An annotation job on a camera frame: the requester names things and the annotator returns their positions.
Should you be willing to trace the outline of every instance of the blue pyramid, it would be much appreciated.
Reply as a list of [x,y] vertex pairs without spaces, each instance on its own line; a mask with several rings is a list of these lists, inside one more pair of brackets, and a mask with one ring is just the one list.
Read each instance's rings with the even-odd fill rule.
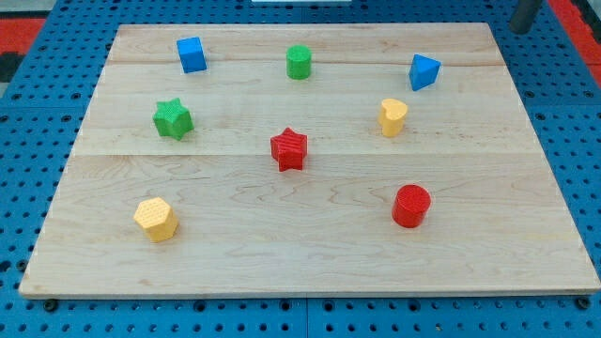
[[409,71],[413,91],[418,91],[427,85],[433,84],[439,75],[439,69],[440,61],[415,54]]

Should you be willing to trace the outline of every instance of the red cylinder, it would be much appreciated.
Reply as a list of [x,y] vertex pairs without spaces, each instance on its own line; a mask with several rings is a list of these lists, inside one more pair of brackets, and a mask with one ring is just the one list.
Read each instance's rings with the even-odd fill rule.
[[414,228],[422,223],[431,203],[426,189],[414,184],[406,185],[396,193],[393,220],[406,228]]

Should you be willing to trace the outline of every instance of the yellow hexagon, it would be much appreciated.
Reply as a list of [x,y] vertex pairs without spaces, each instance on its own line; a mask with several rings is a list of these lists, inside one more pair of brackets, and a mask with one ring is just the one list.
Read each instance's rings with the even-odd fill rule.
[[160,197],[141,202],[133,214],[133,220],[153,242],[171,238],[178,224],[173,208]]

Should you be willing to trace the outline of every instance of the green cylinder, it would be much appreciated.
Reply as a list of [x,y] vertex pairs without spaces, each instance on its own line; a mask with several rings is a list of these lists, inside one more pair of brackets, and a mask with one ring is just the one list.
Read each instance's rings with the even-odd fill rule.
[[311,50],[304,45],[288,48],[285,54],[286,73],[295,80],[306,79],[311,75]]

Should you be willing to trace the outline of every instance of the blue pegboard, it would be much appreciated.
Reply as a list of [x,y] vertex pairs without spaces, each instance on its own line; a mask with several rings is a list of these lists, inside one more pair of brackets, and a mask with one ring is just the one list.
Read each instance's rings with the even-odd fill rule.
[[601,298],[24,300],[17,288],[85,107],[121,23],[486,22],[592,260],[601,270],[601,92],[547,4],[532,31],[514,2],[353,0],[253,7],[249,0],[59,0],[0,100],[0,336],[601,335]]

